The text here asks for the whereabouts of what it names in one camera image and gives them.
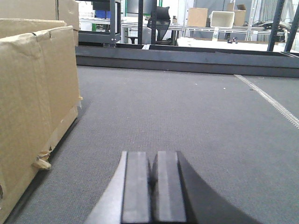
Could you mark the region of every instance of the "blue bin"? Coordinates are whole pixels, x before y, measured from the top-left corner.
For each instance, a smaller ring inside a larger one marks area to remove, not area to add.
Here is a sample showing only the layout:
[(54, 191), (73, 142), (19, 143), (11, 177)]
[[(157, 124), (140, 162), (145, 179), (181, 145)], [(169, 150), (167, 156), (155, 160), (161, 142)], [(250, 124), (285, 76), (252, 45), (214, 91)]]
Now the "blue bin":
[(111, 12), (110, 11), (106, 11), (106, 19), (110, 19), (111, 17)]
[(106, 11), (105, 10), (95, 10), (95, 17), (105, 19)]

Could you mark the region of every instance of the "white tape line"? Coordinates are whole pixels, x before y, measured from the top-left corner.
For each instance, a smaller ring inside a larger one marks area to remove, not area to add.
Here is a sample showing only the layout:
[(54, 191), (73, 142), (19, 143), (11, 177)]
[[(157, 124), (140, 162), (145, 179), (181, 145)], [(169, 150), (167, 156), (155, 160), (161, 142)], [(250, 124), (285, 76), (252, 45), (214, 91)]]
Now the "white tape line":
[(237, 78), (242, 80), (244, 83), (249, 85), (253, 90), (260, 94), (265, 100), (267, 100), (273, 107), (275, 107), (285, 118), (287, 118), (293, 125), (299, 129), (299, 119), (296, 118), (291, 112), (289, 112), (284, 106), (282, 106), (277, 100), (267, 94), (265, 91), (258, 88), (252, 82), (247, 80), (241, 75), (235, 75)]

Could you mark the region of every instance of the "gray carpet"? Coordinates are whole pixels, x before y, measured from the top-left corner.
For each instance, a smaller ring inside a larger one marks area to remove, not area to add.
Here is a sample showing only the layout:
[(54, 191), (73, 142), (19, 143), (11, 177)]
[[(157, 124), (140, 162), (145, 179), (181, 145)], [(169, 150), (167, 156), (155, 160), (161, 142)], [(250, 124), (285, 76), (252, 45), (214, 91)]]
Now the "gray carpet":
[[(299, 223), (299, 130), (238, 78), (92, 67), (78, 73), (78, 124), (6, 224), (83, 223), (122, 150), (146, 151), (151, 161), (158, 150), (181, 150), (247, 214), (265, 224)], [(297, 79), (250, 80), (299, 116)]]

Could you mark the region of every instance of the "small cardboard box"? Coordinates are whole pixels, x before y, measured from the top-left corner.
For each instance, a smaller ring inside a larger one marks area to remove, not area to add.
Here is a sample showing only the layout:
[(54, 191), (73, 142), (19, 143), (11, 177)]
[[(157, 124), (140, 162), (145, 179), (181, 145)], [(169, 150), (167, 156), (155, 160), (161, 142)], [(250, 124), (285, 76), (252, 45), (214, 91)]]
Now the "small cardboard box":
[(244, 4), (237, 5), (237, 10), (235, 10), (234, 7), (234, 3), (228, 3), (227, 11), (235, 13), (234, 26), (241, 27), (245, 22), (246, 7)]
[(79, 4), (75, 0), (0, 0), (0, 18), (65, 21), (78, 39)]
[(0, 224), (78, 115), (73, 28), (0, 39)]
[(188, 23), (189, 27), (206, 27), (207, 8), (189, 8)]

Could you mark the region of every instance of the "office chair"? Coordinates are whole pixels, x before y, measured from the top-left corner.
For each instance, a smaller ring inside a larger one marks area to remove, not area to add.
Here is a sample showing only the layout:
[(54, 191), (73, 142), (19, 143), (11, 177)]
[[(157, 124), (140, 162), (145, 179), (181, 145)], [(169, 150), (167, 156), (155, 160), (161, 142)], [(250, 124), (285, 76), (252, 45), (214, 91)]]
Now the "office chair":
[[(170, 25), (170, 16), (169, 16), (169, 7), (159, 7), (157, 6), (157, 30), (158, 36), (156, 44), (161, 45), (171, 45), (172, 40), (163, 40), (169, 25)], [(151, 28), (152, 18), (149, 18), (148, 27)]]

